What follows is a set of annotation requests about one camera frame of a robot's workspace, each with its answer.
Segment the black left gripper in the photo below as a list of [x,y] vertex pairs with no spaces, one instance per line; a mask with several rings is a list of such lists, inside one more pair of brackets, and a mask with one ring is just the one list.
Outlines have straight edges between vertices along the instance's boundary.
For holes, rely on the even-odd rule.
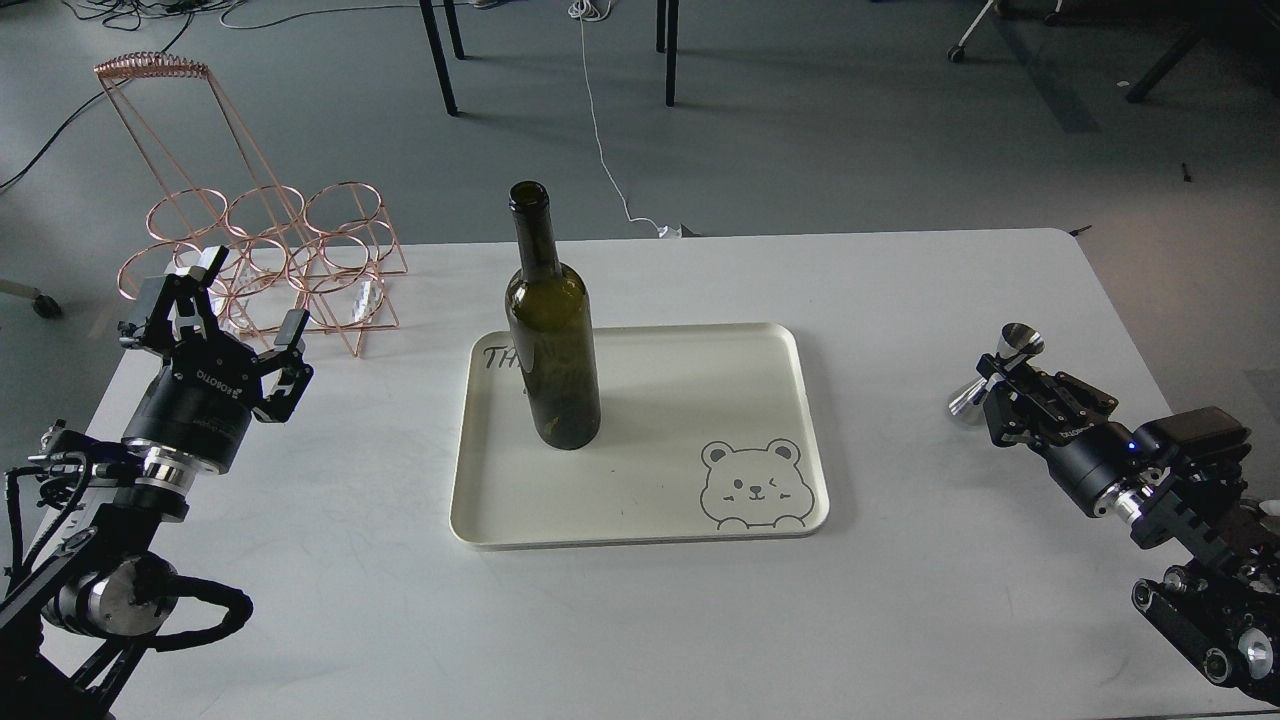
[[251,409],[260,421],[288,421],[314,378],[305,361],[307,309],[291,309],[271,350],[251,365],[257,379],[278,373],[270,392],[261,397],[261,384],[247,378],[253,351],[227,340],[209,295],[228,254],[210,247],[191,266],[147,278],[132,314],[118,324],[124,350],[165,357],[124,430],[124,445],[134,451],[175,450],[216,474],[230,469]]

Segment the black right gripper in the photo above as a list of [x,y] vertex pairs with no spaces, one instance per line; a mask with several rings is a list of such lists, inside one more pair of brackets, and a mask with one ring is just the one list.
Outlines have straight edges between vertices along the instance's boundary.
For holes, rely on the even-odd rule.
[[[995,369],[991,355],[977,369]],[[1066,372],[1039,370],[1030,360],[998,378],[982,404],[992,445],[1027,445],[1089,518],[1108,512],[1105,496],[1133,469],[1132,434],[1110,420],[1116,407],[1102,389]]]

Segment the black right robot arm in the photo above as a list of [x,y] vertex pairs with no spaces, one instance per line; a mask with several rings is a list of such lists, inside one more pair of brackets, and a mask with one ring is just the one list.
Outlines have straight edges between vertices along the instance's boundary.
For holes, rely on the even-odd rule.
[[1277,515],[1245,497],[1249,430],[1219,407],[1111,420],[1116,400],[1025,355],[983,355],[977,370],[992,442],[1025,445],[1091,518],[1119,518],[1151,550],[1189,560],[1140,579],[1132,602],[1210,683],[1277,702]]

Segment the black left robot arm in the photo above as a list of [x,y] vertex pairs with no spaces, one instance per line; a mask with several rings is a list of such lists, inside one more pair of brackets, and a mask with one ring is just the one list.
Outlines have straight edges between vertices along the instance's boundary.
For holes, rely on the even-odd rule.
[[12,553],[5,719],[108,719],[148,651],[219,642],[252,615],[243,591],[183,577],[148,548],[163,523],[186,518],[193,479],[230,469],[252,419],[287,421],[314,377],[306,310],[285,314],[265,354],[220,328],[210,290],[227,255],[207,249],[195,265],[143,283],[120,342],[161,366],[120,441],[56,423],[41,452],[5,475],[13,544],[20,478],[38,480],[52,511],[31,547]]

